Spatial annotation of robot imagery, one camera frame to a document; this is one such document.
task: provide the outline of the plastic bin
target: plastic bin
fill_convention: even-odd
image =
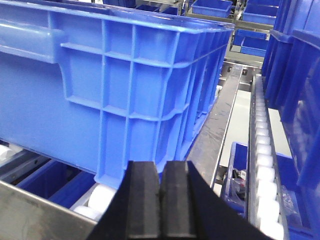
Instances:
[[[251,5],[265,5],[265,6],[279,6],[280,0],[247,0],[246,4]]]
[[[279,103],[277,97],[279,96],[280,87],[283,82],[284,74],[287,69],[288,59],[291,54],[293,37],[283,34],[281,32],[270,30],[270,34],[274,39],[272,49],[268,49],[268,57],[263,63],[268,68],[265,74],[265,95],[268,99],[269,108],[278,109]],[[287,91],[282,91],[280,98],[284,98]]]
[[[143,10],[143,11],[148,11],[148,12],[159,12],[160,7],[158,6],[150,6],[150,5],[140,5],[138,7],[136,7],[135,9],[138,10]]]
[[[313,0],[282,1],[279,10],[279,20],[274,29],[287,35],[293,30],[308,30],[320,32],[318,23],[320,3]]]
[[[247,168],[247,151],[248,147],[244,144],[233,142],[231,146],[228,171],[223,181],[221,189],[221,198],[238,213],[244,213],[245,201],[233,194],[231,181],[233,178],[233,170],[246,170]]]
[[[232,1],[197,0],[192,4],[194,14],[227,18],[231,11]]]
[[[93,174],[51,160],[18,183],[17,187],[70,208],[94,184]]]
[[[280,119],[291,149],[314,239],[320,238],[320,35],[293,31],[293,45],[278,96]]]
[[[232,143],[228,172],[223,182],[221,191],[221,198],[238,213],[244,212],[244,205],[239,201],[235,201],[235,199],[231,196],[230,187],[232,170],[233,168],[241,170],[243,167],[244,169],[246,169],[247,151],[248,147],[246,145],[238,142]],[[292,200],[292,202],[287,201],[286,206],[295,206],[295,208],[285,208],[290,240],[317,239],[314,238],[314,233],[312,232],[312,229],[310,227],[309,217],[307,215],[307,210],[305,207],[305,203],[307,201],[303,196],[303,189],[297,184],[298,173],[295,168],[293,159],[280,153],[277,153],[276,158],[279,168],[281,185],[286,188]]]
[[[164,10],[162,13],[163,14],[170,14],[170,15],[177,15],[178,14],[178,8],[171,6],[171,7],[168,7],[166,10]]]
[[[224,33],[220,41],[227,43],[230,34]],[[193,84],[193,89],[188,92],[187,101],[189,108],[182,116],[182,124],[179,131],[178,144],[174,159],[185,159],[189,149],[199,134],[211,108],[216,100],[216,89],[219,75],[222,70],[226,48],[215,51],[206,61],[206,71],[191,71],[192,78],[198,79]]]
[[[247,5],[242,20],[261,24],[275,24],[278,7],[265,5]]]
[[[114,188],[129,159],[154,161],[159,172],[182,160],[190,96],[217,76],[208,64],[222,57],[233,25],[28,2],[0,0],[0,139]]]
[[[264,39],[245,37],[241,44],[240,53],[264,57],[268,42],[268,40]]]
[[[250,31],[250,30],[243,30],[243,29],[237,29],[234,32],[234,39],[233,39],[233,45],[241,46],[243,40],[245,37],[250,37],[253,39],[267,39],[267,34],[263,32],[258,31]]]

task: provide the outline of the white roller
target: white roller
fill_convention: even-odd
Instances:
[[[88,201],[88,207],[92,208],[100,213],[104,213],[106,209],[108,208],[112,198],[114,197],[116,193],[116,189],[99,184],[96,186],[96,188],[93,190],[89,201]]]
[[[269,145],[270,144],[270,137],[269,136],[261,136],[261,135],[257,135],[255,138],[255,143],[256,144],[266,144]]]
[[[16,153],[19,153],[19,152],[21,152],[21,151],[23,150],[22,147],[17,146],[17,145],[14,145],[14,144],[12,144],[12,143],[9,144],[9,148],[10,148],[12,151],[16,152]]]
[[[264,101],[256,102],[255,105],[256,105],[257,107],[264,107],[264,108],[266,107],[266,104],[265,104]]]
[[[255,135],[256,136],[269,136],[269,130],[267,128],[261,128],[261,127],[257,127],[255,129]]]
[[[256,165],[258,166],[264,166],[267,168],[271,168],[274,164],[274,159],[271,155],[266,155],[263,153],[258,153],[256,156]]]
[[[258,200],[257,217],[262,220],[267,220],[276,223],[279,218],[280,206],[275,200],[260,197]]]
[[[0,145],[0,161],[12,157],[16,152],[7,146]]]
[[[268,237],[274,239],[274,240],[283,240],[285,231],[284,227],[274,221],[269,221],[267,219],[261,219],[260,220],[260,230]]]
[[[267,114],[266,114],[266,111],[264,110],[264,111],[256,111],[255,115],[256,116],[266,116]]]
[[[255,116],[255,122],[267,122],[266,116]]]
[[[273,182],[275,180],[275,169],[273,167],[258,166],[256,172],[256,180],[264,180]]]
[[[276,200],[277,197],[277,184],[274,182],[259,180],[257,184],[256,196],[258,198],[266,198]]]
[[[266,107],[265,107],[265,106],[256,106],[256,107],[255,107],[255,110],[256,110],[256,111],[259,111],[259,112],[260,112],[260,111],[263,112],[263,111],[266,111]]]
[[[255,151],[256,151],[257,154],[271,155],[272,148],[271,148],[270,144],[257,143]]]
[[[256,128],[267,129],[268,128],[268,123],[263,122],[263,121],[256,121],[255,122],[255,127]]]
[[[102,216],[100,212],[88,206],[77,206],[73,211],[95,221],[98,221]]]
[[[265,100],[263,98],[259,98],[259,99],[256,99],[255,100],[255,103],[258,104],[258,103],[263,103],[265,104]]]

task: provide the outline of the plastic crate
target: plastic crate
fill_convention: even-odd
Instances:
[[[220,197],[238,213],[245,212],[245,201],[233,194],[231,182],[233,178],[233,170],[246,170],[247,168],[247,151],[246,145],[233,142],[231,146],[228,170],[223,180]]]
[[[51,160],[18,183],[17,187],[70,208],[94,184],[93,174]]]
[[[140,5],[138,7],[136,7],[135,9],[138,10],[143,10],[143,11],[148,11],[148,12],[159,12],[160,7],[158,6],[150,6],[150,5]]]
[[[247,5],[242,14],[242,20],[261,24],[275,24],[278,8],[265,5]]]
[[[229,38],[230,34],[222,34],[220,40],[227,43]],[[190,73],[192,78],[199,79],[200,81],[194,82],[193,89],[189,91],[187,96],[189,108],[182,116],[182,124],[174,159],[185,159],[193,141],[199,134],[201,127],[205,123],[214,105],[216,100],[215,93],[226,50],[226,48],[220,48],[207,60],[202,59],[201,61],[206,61],[206,69],[204,72],[191,71]]]
[[[166,10],[164,10],[163,12],[161,12],[163,14],[170,14],[170,15],[177,15],[178,14],[178,8],[176,7],[168,7]]]
[[[231,11],[232,1],[224,0],[196,0],[192,4],[194,14],[227,18]]]
[[[320,3],[313,0],[282,1],[279,10],[279,20],[274,29],[287,35],[294,30],[320,32],[318,23]]]
[[[242,44],[240,53],[264,57],[268,46],[268,40],[245,37]]]
[[[281,33],[284,32],[285,24],[288,18],[291,2],[295,0],[281,1],[278,12],[276,14],[273,29]]]
[[[267,39],[267,34],[263,32],[258,31],[250,31],[250,30],[243,30],[243,29],[237,29],[234,32],[234,39],[233,39],[233,45],[241,46],[243,40],[245,37],[250,37],[254,39]]]
[[[263,63],[268,65],[264,81],[264,97],[268,99],[269,108],[277,109],[279,105],[277,97],[287,69],[294,39],[292,36],[275,30],[270,30],[270,34],[274,38],[274,43],[271,43],[273,47],[268,49],[268,57]],[[280,98],[285,97],[286,94],[286,91],[284,91],[281,93],[282,96]]]
[[[320,238],[320,35],[293,31],[293,45],[278,96],[280,119],[288,138],[297,185],[314,234]]]
[[[246,4],[251,5],[265,5],[265,6],[279,6],[280,0],[247,0]]]
[[[228,166],[228,172],[223,182],[221,198],[238,213],[244,212],[244,206],[241,202],[235,201],[231,198],[231,179],[232,169],[238,170],[246,169],[247,167],[247,151],[248,147],[244,144],[233,142],[230,153],[230,162]],[[295,168],[295,163],[291,157],[277,153],[276,159],[279,168],[280,182],[282,186],[287,189],[293,204],[299,212],[299,216],[294,211],[287,212],[286,220],[288,223],[289,239],[290,240],[311,240],[317,239],[312,232],[309,222],[309,216],[305,204],[306,200],[303,196],[303,188],[298,186],[298,172]]]
[[[216,77],[207,69],[233,25],[28,2],[38,4],[0,0],[0,138],[114,188],[129,159],[154,161],[159,172],[182,160],[175,154],[190,96]]]

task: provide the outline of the crate handle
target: crate handle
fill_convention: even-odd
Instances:
[[[0,21],[0,52],[55,64],[65,34],[58,29]]]

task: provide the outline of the white floor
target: white floor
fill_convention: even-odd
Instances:
[[[237,92],[233,112],[230,119],[229,128],[226,134],[226,139],[220,159],[220,165],[227,167],[229,164],[229,156],[231,145],[233,142],[248,144],[248,130],[250,118],[250,97],[251,93],[239,90]],[[280,122],[279,113],[277,110],[269,109],[271,128],[275,151],[284,155],[290,156],[288,142]],[[214,185],[214,192],[220,194],[221,185]]]

